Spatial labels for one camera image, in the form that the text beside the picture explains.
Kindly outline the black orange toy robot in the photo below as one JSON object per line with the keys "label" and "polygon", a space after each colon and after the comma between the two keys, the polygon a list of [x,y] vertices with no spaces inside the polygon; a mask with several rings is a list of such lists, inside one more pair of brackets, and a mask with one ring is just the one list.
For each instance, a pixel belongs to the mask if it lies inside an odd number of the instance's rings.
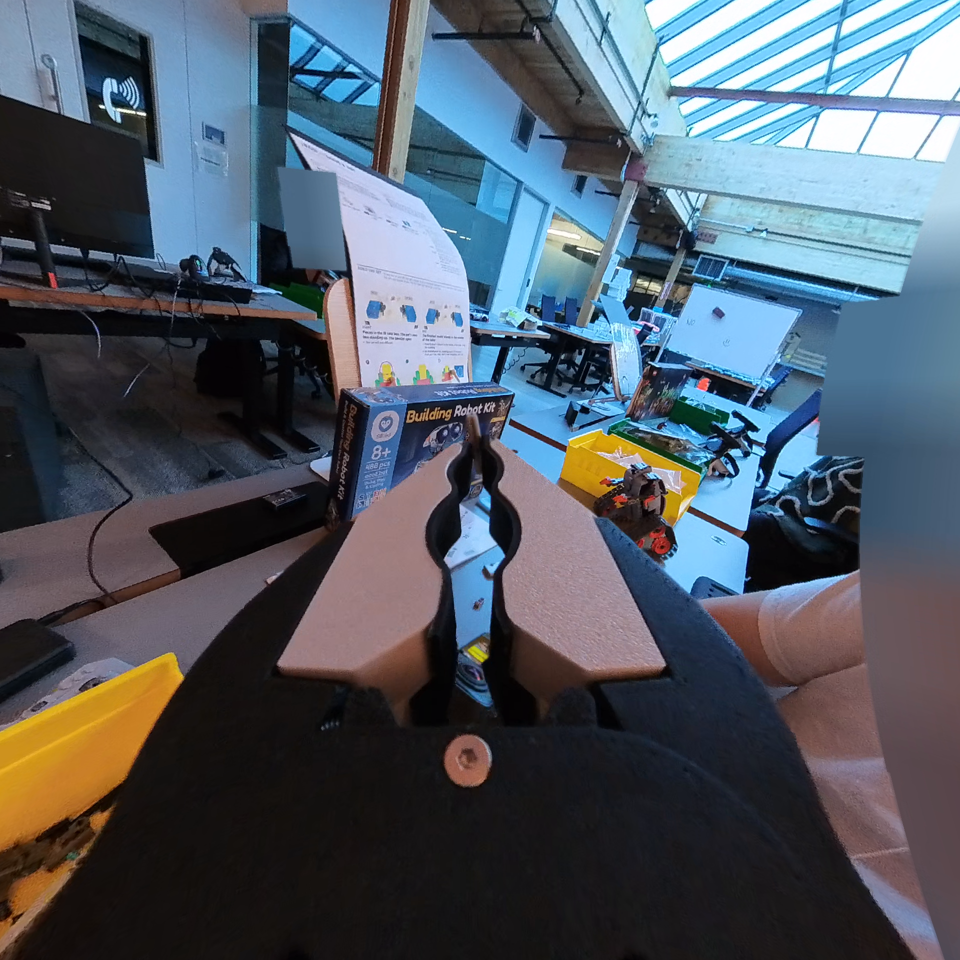
{"label": "black orange toy robot", "polygon": [[673,527],[664,518],[666,484],[649,464],[627,466],[621,478],[605,477],[606,488],[594,501],[594,514],[607,519],[658,562],[677,551]]}

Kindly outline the black flat box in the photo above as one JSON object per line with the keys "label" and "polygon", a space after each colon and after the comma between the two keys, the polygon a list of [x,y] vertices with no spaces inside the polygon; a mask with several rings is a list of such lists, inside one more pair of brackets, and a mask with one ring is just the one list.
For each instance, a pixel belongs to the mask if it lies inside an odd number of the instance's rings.
{"label": "black flat box", "polygon": [[1,702],[70,663],[74,644],[36,619],[15,621],[1,629]]}

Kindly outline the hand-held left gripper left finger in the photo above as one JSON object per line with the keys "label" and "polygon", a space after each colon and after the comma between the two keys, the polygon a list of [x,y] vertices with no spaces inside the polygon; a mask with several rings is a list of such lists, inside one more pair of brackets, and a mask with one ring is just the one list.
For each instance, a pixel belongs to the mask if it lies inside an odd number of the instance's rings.
{"label": "hand-held left gripper left finger", "polygon": [[446,557],[473,467],[471,443],[453,445],[356,517],[280,674],[379,690],[417,724],[448,720],[458,648]]}

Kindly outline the blue office chair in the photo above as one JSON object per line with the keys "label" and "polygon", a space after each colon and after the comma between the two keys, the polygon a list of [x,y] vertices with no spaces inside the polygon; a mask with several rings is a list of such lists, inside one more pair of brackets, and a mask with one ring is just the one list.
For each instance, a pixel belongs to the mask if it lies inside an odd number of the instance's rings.
{"label": "blue office chair", "polygon": [[815,390],[769,432],[765,441],[764,452],[759,461],[755,484],[757,489],[768,487],[777,461],[786,446],[804,429],[817,421],[821,409],[822,395],[822,390]]}

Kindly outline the person's right forearm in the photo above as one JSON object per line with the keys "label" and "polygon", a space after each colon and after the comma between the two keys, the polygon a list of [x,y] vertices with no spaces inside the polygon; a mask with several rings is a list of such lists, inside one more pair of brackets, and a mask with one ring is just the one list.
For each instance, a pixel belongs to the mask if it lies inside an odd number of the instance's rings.
{"label": "person's right forearm", "polygon": [[858,571],[702,607],[769,686],[798,688],[866,663]]}

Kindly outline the whiteboard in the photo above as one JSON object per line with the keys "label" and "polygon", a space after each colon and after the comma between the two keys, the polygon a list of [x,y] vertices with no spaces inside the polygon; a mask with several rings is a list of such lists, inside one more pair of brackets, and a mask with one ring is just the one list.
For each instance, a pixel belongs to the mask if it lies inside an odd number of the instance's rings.
{"label": "whiteboard", "polygon": [[798,308],[695,285],[664,346],[758,387],[800,315]]}

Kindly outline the blue robot kit box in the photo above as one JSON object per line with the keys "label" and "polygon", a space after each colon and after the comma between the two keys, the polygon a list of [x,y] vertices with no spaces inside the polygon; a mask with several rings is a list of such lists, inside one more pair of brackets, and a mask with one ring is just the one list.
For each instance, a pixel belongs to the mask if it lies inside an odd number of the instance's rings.
{"label": "blue robot kit box", "polygon": [[466,437],[467,419],[498,439],[514,392],[494,382],[343,389],[339,396],[325,523],[353,520],[423,465]]}

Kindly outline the wood-edged computer desk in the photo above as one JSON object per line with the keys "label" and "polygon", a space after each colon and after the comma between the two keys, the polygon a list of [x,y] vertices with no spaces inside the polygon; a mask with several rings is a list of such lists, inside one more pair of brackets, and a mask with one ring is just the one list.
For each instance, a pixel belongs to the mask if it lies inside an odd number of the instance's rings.
{"label": "wood-edged computer desk", "polygon": [[321,446],[293,423],[297,337],[326,333],[317,314],[278,293],[253,292],[249,301],[218,300],[134,284],[92,290],[80,269],[63,268],[66,286],[34,282],[31,264],[2,271],[2,334],[93,335],[240,344],[238,411],[218,413],[263,457],[283,460],[292,448],[315,455]]}

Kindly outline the clear plastic bag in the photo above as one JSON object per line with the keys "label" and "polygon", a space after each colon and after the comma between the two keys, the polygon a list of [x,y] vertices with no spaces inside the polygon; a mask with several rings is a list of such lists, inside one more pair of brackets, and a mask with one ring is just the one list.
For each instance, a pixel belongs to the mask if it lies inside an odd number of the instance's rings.
{"label": "clear plastic bag", "polygon": [[16,721],[18,722],[27,717],[40,714],[66,702],[80,693],[95,689],[103,683],[127,673],[133,668],[131,664],[116,657],[109,657],[81,666],[72,674],[62,679],[54,689],[21,711]]}

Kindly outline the yellow plastic bin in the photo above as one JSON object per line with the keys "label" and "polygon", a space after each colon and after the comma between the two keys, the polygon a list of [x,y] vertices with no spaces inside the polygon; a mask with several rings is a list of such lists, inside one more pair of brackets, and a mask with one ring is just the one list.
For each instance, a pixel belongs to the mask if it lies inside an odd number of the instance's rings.
{"label": "yellow plastic bin", "polygon": [[183,680],[162,654],[1,732],[2,951],[102,832],[145,739]]}
{"label": "yellow plastic bin", "polygon": [[599,498],[612,488],[602,484],[606,478],[620,480],[631,465],[650,466],[666,488],[663,517],[675,524],[689,510],[696,497],[704,473],[648,448],[601,430],[570,439],[566,448],[560,478],[578,489]]}

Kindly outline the large instruction sheet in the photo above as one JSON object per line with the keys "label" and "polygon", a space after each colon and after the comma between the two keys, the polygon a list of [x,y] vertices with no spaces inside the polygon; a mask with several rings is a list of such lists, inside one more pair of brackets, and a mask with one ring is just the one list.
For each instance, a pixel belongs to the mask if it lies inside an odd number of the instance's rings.
{"label": "large instruction sheet", "polygon": [[418,195],[291,127],[287,132],[308,169],[337,177],[356,385],[471,381],[469,284],[449,234]]}

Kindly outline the green plastic bin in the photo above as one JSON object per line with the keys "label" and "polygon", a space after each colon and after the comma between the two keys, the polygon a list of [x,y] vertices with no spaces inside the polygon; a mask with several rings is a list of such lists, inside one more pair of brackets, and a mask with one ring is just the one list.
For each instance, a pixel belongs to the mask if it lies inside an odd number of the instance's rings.
{"label": "green plastic bin", "polygon": [[714,460],[719,440],[716,426],[727,427],[730,413],[687,397],[678,398],[666,416],[643,420],[622,418],[606,427],[616,436],[674,462],[703,471]]}

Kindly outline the black computer monitor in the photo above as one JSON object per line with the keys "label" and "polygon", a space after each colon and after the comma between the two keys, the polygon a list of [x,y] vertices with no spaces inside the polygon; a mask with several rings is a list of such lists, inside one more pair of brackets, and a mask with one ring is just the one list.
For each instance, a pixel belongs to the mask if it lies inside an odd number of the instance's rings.
{"label": "black computer monitor", "polygon": [[155,255],[138,143],[42,107],[1,97],[1,234],[33,241],[31,211],[52,245]]}

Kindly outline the wooden post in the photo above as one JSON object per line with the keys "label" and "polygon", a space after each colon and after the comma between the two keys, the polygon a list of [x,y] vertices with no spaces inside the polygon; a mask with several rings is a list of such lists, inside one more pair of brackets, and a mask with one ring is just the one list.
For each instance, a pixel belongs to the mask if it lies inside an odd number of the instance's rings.
{"label": "wooden post", "polygon": [[404,183],[429,1],[391,1],[372,167]]}

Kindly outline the colourful game box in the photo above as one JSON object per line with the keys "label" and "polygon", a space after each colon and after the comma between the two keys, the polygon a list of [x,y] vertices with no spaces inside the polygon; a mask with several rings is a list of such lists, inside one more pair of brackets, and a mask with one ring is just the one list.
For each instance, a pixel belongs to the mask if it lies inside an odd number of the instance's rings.
{"label": "colourful game box", "polygon": [[626,408],[627,419],[642,422],[668,418],[690,380],[693,370],[686,364],[650,363]]}

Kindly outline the person's light clothing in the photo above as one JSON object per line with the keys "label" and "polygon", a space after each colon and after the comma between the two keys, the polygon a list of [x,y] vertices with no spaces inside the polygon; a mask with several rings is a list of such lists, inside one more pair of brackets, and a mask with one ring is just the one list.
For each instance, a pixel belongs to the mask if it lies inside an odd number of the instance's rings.
{"label": "person's light clothing", "polygon": [[886,768],[866,666],[798,675],[778,708],[870,894],[917,958],[941,959]]}

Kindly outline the wooden chair back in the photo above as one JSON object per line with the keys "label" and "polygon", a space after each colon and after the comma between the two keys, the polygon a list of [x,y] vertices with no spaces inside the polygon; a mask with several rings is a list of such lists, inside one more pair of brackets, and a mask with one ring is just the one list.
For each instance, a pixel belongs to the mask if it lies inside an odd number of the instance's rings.
{"label": "wooden chair back", "polygon": [[352,282],[347,278],[334,281],[323,298],[322,318],[332,395],[334,402],[338,403],[343,389],[355,389],[362,385]]}

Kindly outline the black tool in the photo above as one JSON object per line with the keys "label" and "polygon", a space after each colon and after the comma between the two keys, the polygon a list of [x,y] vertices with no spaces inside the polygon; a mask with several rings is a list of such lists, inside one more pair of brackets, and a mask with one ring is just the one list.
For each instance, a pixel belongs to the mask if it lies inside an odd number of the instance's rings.
{"label": "black tool", "polygon": [[731,412],[732,420],[722,426],[716,422],[704,442],[703,449],[710,454],[705,478],[736,478],[740,461],[749,458],[760,441],[755,436],[761,427],[739,412]]}

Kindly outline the window with phone sign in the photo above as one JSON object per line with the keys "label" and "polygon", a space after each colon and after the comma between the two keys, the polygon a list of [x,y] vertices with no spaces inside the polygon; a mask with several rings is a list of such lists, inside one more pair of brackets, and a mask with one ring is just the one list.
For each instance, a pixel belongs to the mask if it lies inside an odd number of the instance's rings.
{"label": "window with phone sign", "polygon": [[159,162],[149,37],[89,4],[74,9],[90,122],[136,140],[146,160]]}

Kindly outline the black patterned jacket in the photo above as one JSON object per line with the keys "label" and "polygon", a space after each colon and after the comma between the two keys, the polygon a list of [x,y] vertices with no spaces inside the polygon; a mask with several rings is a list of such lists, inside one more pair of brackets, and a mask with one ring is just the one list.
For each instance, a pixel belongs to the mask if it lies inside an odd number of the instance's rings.
{"label": "black patterned jacket", "polygon": [[745,593],[859,570],[863,466],[861,457],[822,457],[783,489],[757,492],[743,534]]}

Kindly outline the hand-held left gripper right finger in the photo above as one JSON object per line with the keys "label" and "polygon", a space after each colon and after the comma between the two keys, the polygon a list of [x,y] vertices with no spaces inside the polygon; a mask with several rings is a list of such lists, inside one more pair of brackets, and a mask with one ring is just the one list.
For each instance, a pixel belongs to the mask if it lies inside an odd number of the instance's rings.
{"label": "hand-held left gripper right finger", "polygon": [[665,658],[605,538],[618,529],[497,440],[482,440],[478,464],[505,555],[484,666],[499,717],[534,724],[565,690],[661,677]]}

